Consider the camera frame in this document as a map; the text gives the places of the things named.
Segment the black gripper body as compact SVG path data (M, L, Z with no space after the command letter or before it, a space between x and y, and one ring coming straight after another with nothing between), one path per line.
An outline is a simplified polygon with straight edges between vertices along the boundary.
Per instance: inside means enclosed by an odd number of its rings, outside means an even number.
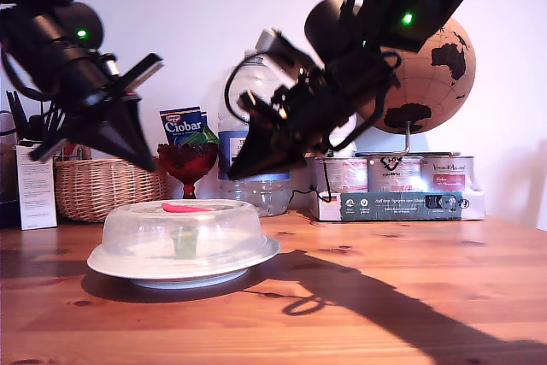
M139 97L133 84L150 77L162 65L162 59L150 53L123 76L108 76L93 59L78 59L64 68L58 78L56 106L65 114L61 127L50 132L30 157L37 161L51 158L83 127L105 121L107 107L121 97Z
M330 141L333 130L356 112L357 89L340 87L319 68L302 71L290 89L281 85L268 103L246 90L239 95L237 105L249 114L249 124L255 115L274 123L275 129L303 153L304 161L307 153L343 150L357 137L354 129L339 143Z

